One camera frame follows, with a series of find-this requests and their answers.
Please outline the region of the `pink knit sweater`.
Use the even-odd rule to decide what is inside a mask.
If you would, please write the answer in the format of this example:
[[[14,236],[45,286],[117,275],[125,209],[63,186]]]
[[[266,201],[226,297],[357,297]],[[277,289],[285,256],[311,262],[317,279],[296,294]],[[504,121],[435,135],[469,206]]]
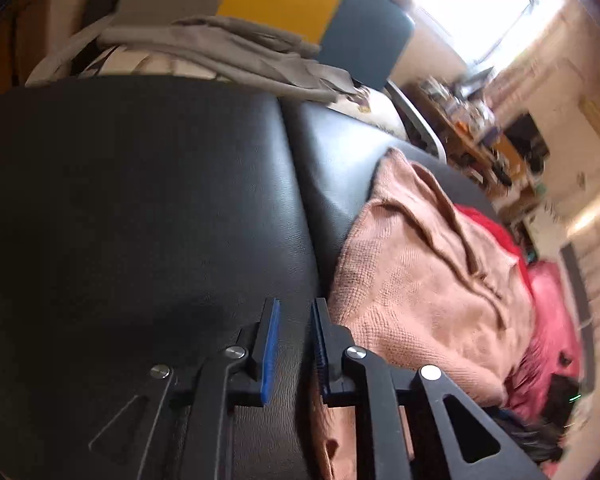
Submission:
[[[395,367],[439,367],[489,416],[535,326],[517,259],[395,148],[377,166],[325,301],[355,344]],[[318,392],[312,424],[324,476],[359,479],[353,408],[330,408]]]

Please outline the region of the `pink bed blanket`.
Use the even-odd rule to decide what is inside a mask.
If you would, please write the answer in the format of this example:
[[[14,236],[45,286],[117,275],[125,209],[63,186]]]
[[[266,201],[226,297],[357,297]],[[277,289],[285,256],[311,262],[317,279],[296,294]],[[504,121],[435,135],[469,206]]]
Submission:
[[[578,382],[582,348],[566,306],[557,263],[542,260],[528,267],[535,306],[535,329],[517,369],[506,379],[506,408],[523,420],[537,420],[548,399],[553,375]]]

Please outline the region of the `red knit garment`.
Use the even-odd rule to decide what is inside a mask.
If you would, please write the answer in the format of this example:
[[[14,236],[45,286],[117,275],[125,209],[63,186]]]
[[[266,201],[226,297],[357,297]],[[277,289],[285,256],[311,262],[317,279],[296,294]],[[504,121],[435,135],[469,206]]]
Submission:
[[[471,221],[476,222],[479,226],[485,228],[495,238],[501,248],[517,258],[517,268],[522,281],[526,285],[529,295],[533,296],[528,266],[526,260],[524,260],[524,255],[504,226],[501,226],[498,222],[491,220],[475,208],[460,204],[456,204],[455,208]]]

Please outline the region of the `cluttered wooden desk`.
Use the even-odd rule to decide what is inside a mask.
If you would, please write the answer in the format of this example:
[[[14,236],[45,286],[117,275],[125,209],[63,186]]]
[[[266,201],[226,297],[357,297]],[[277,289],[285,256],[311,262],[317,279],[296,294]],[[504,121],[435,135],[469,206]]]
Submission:
[[[408,84],[406,93],[440,139],[448,164],[487,196],[502,198],[535,189],[529,163],[482,101],[462,100],[434,77]]]

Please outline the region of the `white printed seat cushion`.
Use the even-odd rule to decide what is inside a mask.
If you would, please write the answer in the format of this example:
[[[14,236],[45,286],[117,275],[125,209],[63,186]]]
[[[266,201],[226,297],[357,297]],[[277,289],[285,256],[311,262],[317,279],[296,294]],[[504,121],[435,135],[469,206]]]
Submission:
[[[48,84],[66,78],[72,60],[67,55],[49,55],[35,66],[26,81],[27,86]],[[99,76],[131,76],[131,75],[168,75],[194,78],[234,84],[213,70],[176,56],[143,50],[134,50],[123,46],[107,48],[94,61],[78,73],[79,77]],[[345,94],[336,90],[336,100],[332,102],[317,101],[308,96],[299,96],[292,92],[291,99],[321,104],[340,114],[374,126],[385,133],[406,141],[407,131],[403,119],[393,102],[384,93],[368,87],[357,86],[353,94]]]

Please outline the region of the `grey garment on chair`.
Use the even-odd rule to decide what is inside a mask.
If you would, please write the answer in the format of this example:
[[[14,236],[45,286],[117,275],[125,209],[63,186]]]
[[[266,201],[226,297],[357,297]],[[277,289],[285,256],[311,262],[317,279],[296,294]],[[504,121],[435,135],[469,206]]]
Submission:
[[[317,44],[240,18],[192,16],[168,26],[111,25],[98,42],[170,54],[276,96],[329,104],[358,93],[346,70],[317,61]]]

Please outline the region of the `grey yellow blue chair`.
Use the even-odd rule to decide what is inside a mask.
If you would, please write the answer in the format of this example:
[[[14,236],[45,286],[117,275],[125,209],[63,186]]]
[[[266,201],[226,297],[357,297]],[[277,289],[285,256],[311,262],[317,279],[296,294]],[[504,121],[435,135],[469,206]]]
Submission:
[[[390,0],[86,0],[80,23],[86,26],[105,15],[130,25],[222,15],[294,32],[320,46],[320,62],[344,68],[367,87],[387,91],[417,131],[418,145],[446,159],[440,139],[391,79],[415,24]]]

